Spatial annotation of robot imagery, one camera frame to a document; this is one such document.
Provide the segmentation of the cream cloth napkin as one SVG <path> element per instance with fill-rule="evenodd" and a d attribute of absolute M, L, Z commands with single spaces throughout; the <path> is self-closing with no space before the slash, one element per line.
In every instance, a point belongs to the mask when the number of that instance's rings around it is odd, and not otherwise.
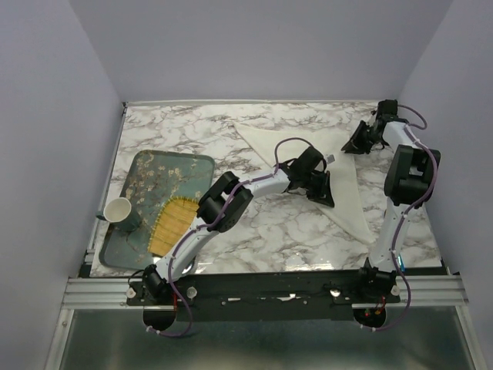
<path fill-rule="evenodd" d="M 298 157 L 307 148 L 307 144 L 300 141 L 301 138 L 313 144 L 315 149 L 324 155 L 324 158 L 333 156 L 334 162 L 327 164 L 327 169 L 330 172 L 330 191 L 335 206 L 326 207 L 319 204 L 317 207 L 337 226 L 361 243 L 372 244 L 375 242 L 375 237 L 364 217 L 354 158 L 340 151 L 341 147 L 349 140 L 346 132 L 335 128 L 318 131 L 305 129 L 264 130 L 239 123 L 236 123 L 234 127 L 257 155 L 271 167 L 275 164 L 275 146 L 281 140 L 291 137 L 294 140 L 283 143 L 278 150 L 281 162 Z"/>

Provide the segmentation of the iridescent rainbow spoon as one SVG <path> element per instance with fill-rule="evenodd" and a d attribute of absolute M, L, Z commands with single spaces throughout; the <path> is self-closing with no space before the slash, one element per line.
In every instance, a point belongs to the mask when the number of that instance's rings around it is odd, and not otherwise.
<path fill-rule="evenodd" d="M 404 273 L 405 272 L 404 261 L 403 261 L 403 258 L 400 254 L 397 256 L 397 262 L 398 262 L 398 265 L 399 265 L 401 272 Z"/>

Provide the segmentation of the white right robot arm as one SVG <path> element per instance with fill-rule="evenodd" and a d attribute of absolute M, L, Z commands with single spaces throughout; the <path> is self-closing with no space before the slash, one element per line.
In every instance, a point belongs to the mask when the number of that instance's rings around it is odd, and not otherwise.
<path fill-rule="evenodd" d="M 394 157 L 384 181 L 387 208 L 374 249 L 363 271 L 393 281 L 401 274 L 399 257 L 411 218 L 431 198 L 441 154 L 425 146 L 412 132 L 413 124 L 398 116 L 401 105 L 386 99 L 377 104 L 370 122 L 360 121 L 341 151 L 369 154 L 377 144 L 389 146 Z"/>

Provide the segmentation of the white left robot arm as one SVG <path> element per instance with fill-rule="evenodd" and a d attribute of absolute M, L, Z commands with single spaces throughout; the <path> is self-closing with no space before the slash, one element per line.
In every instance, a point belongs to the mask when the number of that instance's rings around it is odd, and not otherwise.
<path fill-rule="evenodd" d="M 308 146 L 297 158 L 277 161 L 270 172 L 238 177 L 225 172 L 198 201 L 191 224 L 164 257 L 146 267 L 143 272 L 144 295 L 153 304 L 163 304 L 173 284 L 191 272 L 197 254 L 214 237 L 232 229 L 252 200 L 267 195 L 302 189 L 308 200 L 334 207 L 330 190 L 329 163 L 313 146 Z"/>

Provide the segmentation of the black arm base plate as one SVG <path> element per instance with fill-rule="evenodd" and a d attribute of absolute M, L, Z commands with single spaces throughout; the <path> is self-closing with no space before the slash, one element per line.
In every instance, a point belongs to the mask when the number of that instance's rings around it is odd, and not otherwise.
<path fill-rule="evenodd" d="M 358 305 L 376 308 L 400 302 L 395 285 L 396 277 L 388 281 L 359 270 L 191 274 L 156 300 L 141 277 L 130 283 L 126 302 L 169 308 L 180 321 L 350 321 Z"/>

